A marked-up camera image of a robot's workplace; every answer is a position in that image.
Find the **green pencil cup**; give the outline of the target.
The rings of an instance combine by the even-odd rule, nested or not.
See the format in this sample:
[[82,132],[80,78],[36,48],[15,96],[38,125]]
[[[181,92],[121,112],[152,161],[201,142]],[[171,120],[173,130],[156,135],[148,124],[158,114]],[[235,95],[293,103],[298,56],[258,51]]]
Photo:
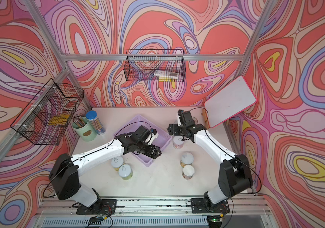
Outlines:
[[75,115],[72,119],[72,128],[85,142],[94,140],[97,136],[89,120],[81,115]]

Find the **blue lid pencil tube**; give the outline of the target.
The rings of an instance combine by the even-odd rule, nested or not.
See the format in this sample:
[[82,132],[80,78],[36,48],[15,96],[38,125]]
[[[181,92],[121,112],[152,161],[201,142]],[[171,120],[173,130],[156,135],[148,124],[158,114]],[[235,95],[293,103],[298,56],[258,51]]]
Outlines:
[[97,115],[97,112],[92,110],[85,114],[85,117],[88,119],[94,130],[98,135],[103,135],[105,133],[105,128],[103,127],[100,119]]

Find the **white lid can front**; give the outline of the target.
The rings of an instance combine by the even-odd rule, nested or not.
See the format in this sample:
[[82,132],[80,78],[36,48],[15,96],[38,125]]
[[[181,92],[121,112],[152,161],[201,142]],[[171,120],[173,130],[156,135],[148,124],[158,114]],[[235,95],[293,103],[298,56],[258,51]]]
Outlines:
[[184,141],[182,136],[174,136],[172,145],[175,149],[182,149],[184,146]]

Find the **white lid can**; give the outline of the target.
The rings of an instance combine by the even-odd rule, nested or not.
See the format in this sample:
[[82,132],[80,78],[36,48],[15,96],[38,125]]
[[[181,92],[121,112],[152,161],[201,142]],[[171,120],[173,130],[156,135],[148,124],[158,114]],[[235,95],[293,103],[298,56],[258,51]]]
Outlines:
[[182,136],[174,136],[172,145],[175,149],[182,149],[184,146],[184,141]]
[[183,167],[182,176],[186,180],[190,180],[195,174],[195,169],[192,165],[185,165]]
[[117,156],[111,159],[111,165],[115,171],[119,171],[120,167],[125,164],[124,158],[121,156]]
[[194,162],[194,156],[190,152],[184,152],[180,159],[180,165],[184,168],[186,165],[192,165]]
[[124,164],[119,168],[118,174],[123,180],[129,180],[133,176],[133,170],[129,164]]

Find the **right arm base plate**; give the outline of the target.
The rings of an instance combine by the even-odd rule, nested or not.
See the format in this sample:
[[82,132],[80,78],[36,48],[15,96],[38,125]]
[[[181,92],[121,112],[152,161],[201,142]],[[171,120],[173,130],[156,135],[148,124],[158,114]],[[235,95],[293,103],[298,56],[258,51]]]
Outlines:
[[226,200],[213,204],[208,198],[191,198],[187,206],[190,206],[193,214],[223,214],[230,213],[230,207]]

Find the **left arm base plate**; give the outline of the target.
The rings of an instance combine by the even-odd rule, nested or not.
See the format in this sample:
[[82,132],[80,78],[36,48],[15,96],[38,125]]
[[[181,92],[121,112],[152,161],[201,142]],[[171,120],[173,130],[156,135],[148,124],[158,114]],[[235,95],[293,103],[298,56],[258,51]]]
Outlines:
[[97,199],[97,201],[86,207],[82,204],[77,206],[77,215],[102,215],[107,214],[109,216],[115,214],[116,210],[116,199]]

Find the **pink framed whiteboard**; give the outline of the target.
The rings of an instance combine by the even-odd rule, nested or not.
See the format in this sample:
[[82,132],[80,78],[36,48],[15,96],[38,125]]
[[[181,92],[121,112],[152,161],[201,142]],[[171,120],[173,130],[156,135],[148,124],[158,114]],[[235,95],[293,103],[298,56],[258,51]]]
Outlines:
[[244,77],[236,78],[205,102],[210,128],[229,120],[251,107],[256,101],[257,98]]

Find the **wooden easel stand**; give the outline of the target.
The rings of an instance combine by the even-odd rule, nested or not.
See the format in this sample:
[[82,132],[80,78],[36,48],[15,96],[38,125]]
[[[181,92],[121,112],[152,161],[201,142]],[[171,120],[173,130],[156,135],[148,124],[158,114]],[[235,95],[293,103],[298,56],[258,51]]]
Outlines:
[[203,125],[206,128],[209,128],[209,123],[208,123],[208,112],[205,108],[202,109],[202,116],[203,116]]

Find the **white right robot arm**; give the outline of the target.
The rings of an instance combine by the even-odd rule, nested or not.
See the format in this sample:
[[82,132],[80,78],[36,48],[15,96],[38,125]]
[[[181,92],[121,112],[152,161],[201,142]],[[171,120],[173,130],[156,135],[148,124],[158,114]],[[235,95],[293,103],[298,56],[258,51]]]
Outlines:
[[202,124],[196,124],[190,111],[179,110],[177,123],[169,124],[169,135],[182,136],[200,146],[219,164],[218,184],[204,194],[206,204],[215,205],[253,186],[248,158],[224,147]]

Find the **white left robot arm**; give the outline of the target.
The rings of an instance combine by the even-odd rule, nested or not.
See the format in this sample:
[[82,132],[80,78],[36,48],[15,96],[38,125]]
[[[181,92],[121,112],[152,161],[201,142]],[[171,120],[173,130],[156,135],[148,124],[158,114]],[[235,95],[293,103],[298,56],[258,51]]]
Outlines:
[[138,152],[152,159],[158,158],[161,149],[153,144],[157,137],[156,129],[141,125],[136,131],[117,135],[96,149],[73,156],[60,155],[49,174],[57,198],[74,200],[91,207],[100,197],[92,188],[82,184],[79,178],[96,166],[128,153]]

